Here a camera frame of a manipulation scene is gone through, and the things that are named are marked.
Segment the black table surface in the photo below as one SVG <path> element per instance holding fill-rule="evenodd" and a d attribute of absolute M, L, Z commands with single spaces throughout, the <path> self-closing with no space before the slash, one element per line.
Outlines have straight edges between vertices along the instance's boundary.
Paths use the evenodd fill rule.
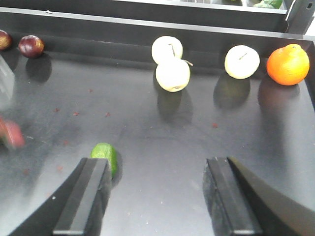
<path fill-rule="evenodd" d="M 90 44 L 97 51 L 100 43 Z M 116 50 L 123 55 L 130 47 Z M 168 93 L 156 83 L 150 50 L 141 49 L 147 61 L 54 50 L 27 59 L 16 47 L 1 52 L 15 74 L 1 115 L 20 125 L 26 140 L 16 150 L 0 146 L 1 235 L 51 197 L 100 142 L 119 154 L 103 236 L 214 235 L 202 189 L 206 158 L 213 156 L 238 158 L 315 210 L 315 115 L 305 81 L 276 84 L 262 58 L 245 80 L 229 77 L 220 63 L 193 66 L 188 86 Z M 207 58 L 220 62 L 222 55 Z"/>

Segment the red debris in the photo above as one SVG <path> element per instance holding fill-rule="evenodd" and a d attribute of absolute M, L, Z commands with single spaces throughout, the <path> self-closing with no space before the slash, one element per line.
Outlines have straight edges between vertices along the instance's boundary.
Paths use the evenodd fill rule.
<path fill-rule="evenodd" d="M 28 176 L 30 174 L 30 170 L 29 169 L 24 169 L 23 170 L 23 174 L 25 174 L 26 176 Z"/>
<path fill-rule="evenodd" d="M 63 170 L 63 166 L 58 165 L 58 166 L 57 166 L 57 171 L 58 171 L 58 172 L 61 172 L 62 170 Z"/>

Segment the pale yellow apple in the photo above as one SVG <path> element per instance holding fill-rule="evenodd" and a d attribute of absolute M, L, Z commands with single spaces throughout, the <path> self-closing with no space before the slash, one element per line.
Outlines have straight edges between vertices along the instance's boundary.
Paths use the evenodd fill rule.
<path fill-rule="evenodd" d="M 162 36 L 152 44 L 152 58 L 156 64 L 173 57 L 181 59 L 182 55 L 183 46 L 175 37 Z"/>
<path fill-rule="evenodd" d="M 231 48 L 225 56 L 225 70 L 235 79 L 245 79 L 258 69 L 259 54 L 253 48 L 238 45 Z"/>
<path fill-rule="evenodd" d="M 169 92 L 184 89 L 189 83 L 190 68 L 186 61 L 172 58 L 158 64 L 156 69 L 158 84 Z"/>

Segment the lime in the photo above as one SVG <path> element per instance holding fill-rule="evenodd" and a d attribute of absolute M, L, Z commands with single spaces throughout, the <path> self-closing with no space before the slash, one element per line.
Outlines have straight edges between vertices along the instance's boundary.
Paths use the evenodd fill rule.
<path fill-rule="evenodd" d="M 112 177 L 117 171 L 117 157 L 116 150 L 114 147 L 108 143 L 96 144 L 92 149 L 90 157 L 91 158 L 106 158 L 109 162 L 109 167 L 112 172 Z"/>

